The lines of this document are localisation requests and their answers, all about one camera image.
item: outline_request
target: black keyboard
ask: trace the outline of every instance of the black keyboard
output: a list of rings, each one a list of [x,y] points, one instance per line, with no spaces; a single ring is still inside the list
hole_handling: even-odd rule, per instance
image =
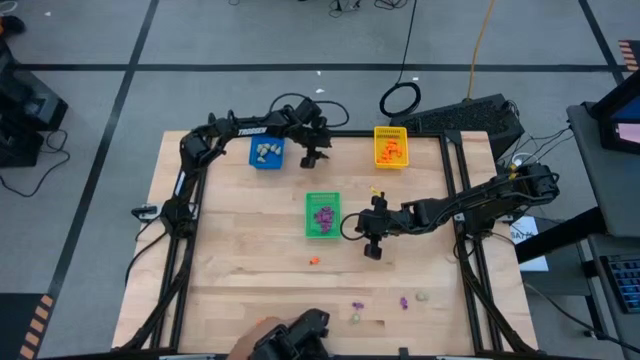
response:
[[[622,310],[640,313],[640,255],[603,256],[601,260]]]
[[[500,134],[507,131],[514,121],[512,112],[504,105],[502,95],[492,95],[394,118],[391,126],[404,126],[407,131],[416,133],[465,130]]]

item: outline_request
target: orange striped tape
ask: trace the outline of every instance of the orange striped tape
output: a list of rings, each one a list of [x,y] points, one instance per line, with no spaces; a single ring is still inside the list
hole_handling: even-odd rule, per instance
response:
[[[53,298],[49,295],[43,295],[40,304],[36,306],[33,318],[29,324],[29,330],[24,336],[24,343],[20,348],[18,359],[32,360],[37,358],[38,350],[44,338],[44,332],[49,322],[51,310],[53,310]]]
[[[622,52],[624,62],[627,65],[627,70],[638,70],[638,62],[636,61],[635,55],[633,54],[633,50],[631,49],[629,40],[619,40],[618,45],[620,46],[620,51]]]

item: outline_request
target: wooden tabletop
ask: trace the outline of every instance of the wooden tabletop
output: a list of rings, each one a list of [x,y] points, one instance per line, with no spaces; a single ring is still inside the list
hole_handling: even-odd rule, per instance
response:
[[[150,203],[166,200],[180,167],[178,143],[184,132],[166,132],[149,193]],[[463,133],[472,185],[495,175],[486,133]],[[299,167],[304,149],[290,141],[280,171],[248,165],[249,139],[227,145],[226,156],[209,167],[180,352],[228,353],[238,337],[267,316],[295,318],[309,308],[331,314],[327,350],[335,354],[394,355],[408,347],[412,355],[471,355],[473,347],[462,279],[452,254],[453,227],[431,234],[385,239],[380,261],[363,256],[365,241],[307,239],[305,194],[339,191],[342,214],[370,208],[370,186],[386,192],[390,209],[401,202],[446,197],[437,139],[410,139],[410,165],[379,170],[373,164],[372,138],[333,138],[315,169]],[[455,152],[450,147],[457,177]],[[461,189],[459,178],[456,188]],[[347,223],[353,229],[355,219]],[[163,231],[154,224],[136,251]],[[505,225],[494,232],[509,236]],[[513,245],[497,237],[484,241],[496,305],[531,346],[536,340]],[[168,240],[143,255],[127,286],[113,345],[122,345],[146,319],[158,300]],[[309,265],[317,256],[320,263]],[[429,300],[417,302],[415,294]],[[403,310],[400,298],[409,300]],[[360,301],[361,321],[351,323],[352,302]],[[490,347],[486,318],[478,302],[485,347]],[[167,313],[169,329],[173,310]],[[164,331],[163,344],[168,344]]]

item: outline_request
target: yellow cable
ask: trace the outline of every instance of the yellow cable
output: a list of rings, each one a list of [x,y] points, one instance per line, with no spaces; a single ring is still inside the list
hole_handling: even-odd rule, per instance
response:
[[[489,9],[487,10],[487,15],[484,17],[484,22],[482,23],[482,29],[480,30],[480,35],[478,35],[476,48],[473,49],[473,60],[471,61],[471,73],[469,75],[469,89],[467,89],[468,100],[471,100],[471,92],[473,91],[473,72],[476,67],[476,59],[478,58],[478,48],[480,47],[480,42],[482,41],[484,30],[487,28],[487,24],[489,23],[489,18],[491,17],[491,12],[493,11],[493,4],[495,4],[495,2],[496,0],[491,0],[491,3],[489,3]]]

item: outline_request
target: yellow basket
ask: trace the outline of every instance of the yellow basket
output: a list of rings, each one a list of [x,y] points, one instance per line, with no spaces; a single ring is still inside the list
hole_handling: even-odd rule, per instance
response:
[[[396,140],[398,151],[390,153],[391,159],[386,162],[382,158],[389,140]],[[409,144],[407,128],[395,126],[376,126],[373,131],[373,160],[379,169],[402,169],[409,166]]]

